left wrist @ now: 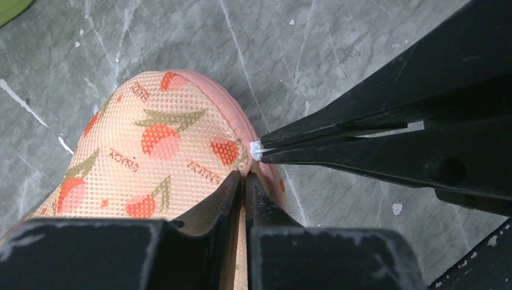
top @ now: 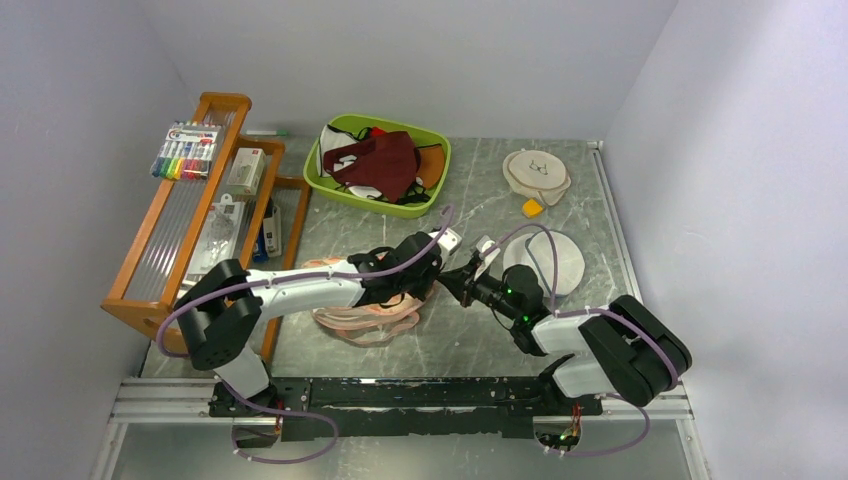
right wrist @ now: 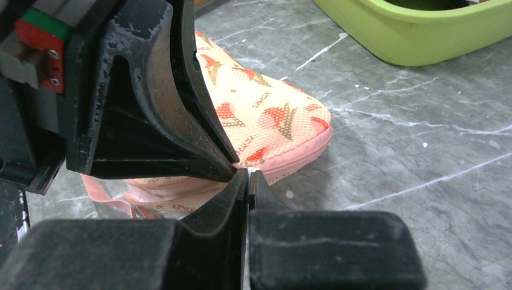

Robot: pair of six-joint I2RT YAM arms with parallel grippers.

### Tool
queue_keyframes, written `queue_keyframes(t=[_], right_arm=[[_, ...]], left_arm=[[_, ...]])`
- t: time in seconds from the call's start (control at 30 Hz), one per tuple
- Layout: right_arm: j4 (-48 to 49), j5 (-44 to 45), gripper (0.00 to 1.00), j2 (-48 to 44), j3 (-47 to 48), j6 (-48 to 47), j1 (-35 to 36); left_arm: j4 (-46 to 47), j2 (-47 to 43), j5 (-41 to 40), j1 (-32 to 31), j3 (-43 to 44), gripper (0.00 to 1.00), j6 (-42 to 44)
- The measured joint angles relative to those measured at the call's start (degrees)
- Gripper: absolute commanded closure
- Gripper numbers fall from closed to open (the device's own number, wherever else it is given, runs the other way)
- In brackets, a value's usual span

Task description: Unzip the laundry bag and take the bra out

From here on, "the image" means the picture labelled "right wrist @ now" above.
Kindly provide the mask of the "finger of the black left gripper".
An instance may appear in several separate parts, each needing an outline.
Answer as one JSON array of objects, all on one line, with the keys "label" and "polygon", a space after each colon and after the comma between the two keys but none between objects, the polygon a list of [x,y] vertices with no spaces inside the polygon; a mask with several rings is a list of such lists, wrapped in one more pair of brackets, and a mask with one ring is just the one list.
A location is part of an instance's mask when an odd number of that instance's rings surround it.
[{"label": "finger of the black left gripper", "polygon": [[239,158],[217,116],[197,59],[193,1],[170,1],[171,67],[176,88],[186,110],[230,162]]}]

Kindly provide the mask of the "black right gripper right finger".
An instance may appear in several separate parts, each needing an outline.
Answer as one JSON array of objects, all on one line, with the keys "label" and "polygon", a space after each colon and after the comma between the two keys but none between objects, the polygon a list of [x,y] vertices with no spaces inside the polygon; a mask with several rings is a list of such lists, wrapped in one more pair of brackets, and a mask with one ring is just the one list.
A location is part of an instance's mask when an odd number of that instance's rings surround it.
[{"label": "black right gripper right finger", "polygon": [[386,211],[295,211],[248,179],[252,289],[425,289],[409,228]]}]

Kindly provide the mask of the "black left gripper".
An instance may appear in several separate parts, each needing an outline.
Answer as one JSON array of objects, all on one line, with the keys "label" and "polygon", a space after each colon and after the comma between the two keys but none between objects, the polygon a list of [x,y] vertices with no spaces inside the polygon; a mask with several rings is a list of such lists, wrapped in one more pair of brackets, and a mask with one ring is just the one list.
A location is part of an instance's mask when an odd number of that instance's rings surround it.
[{"label": "black left gripper", "polygon": [[227,182],[186,110],[170,1],[1,2],[1,188],[45,194],[63,163],[101,179]]}]

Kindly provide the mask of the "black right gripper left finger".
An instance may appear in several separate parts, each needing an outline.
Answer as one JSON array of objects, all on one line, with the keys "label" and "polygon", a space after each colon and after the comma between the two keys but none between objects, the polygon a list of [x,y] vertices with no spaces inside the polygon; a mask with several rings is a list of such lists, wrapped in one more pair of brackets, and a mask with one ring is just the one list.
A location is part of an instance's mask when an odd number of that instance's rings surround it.
[{"label": "black right gripper left finger", "polygon": [[176,219],[47,220],[1,269],[2,289],[241,289],[248,172]]}]

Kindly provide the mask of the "pink floral laundry bag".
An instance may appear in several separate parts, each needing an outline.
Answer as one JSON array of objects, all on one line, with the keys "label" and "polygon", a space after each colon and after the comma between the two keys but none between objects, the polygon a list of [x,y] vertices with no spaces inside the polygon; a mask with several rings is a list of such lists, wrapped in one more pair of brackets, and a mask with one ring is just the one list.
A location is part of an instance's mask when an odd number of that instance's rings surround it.
[{"label": "pink floral laundry bag", "polygon": [[[236,168],[257,168],[273,185],[323,153],[334,132],[326,106],[289,83],[243,67],[202,33],[195,38],[208,92],[239,158]],[[95,178],[82,180],[92,201],[149,219],[156,211],[195,211],[225,188],[184,176],[128,179],[123,199],[111,199]]]}]

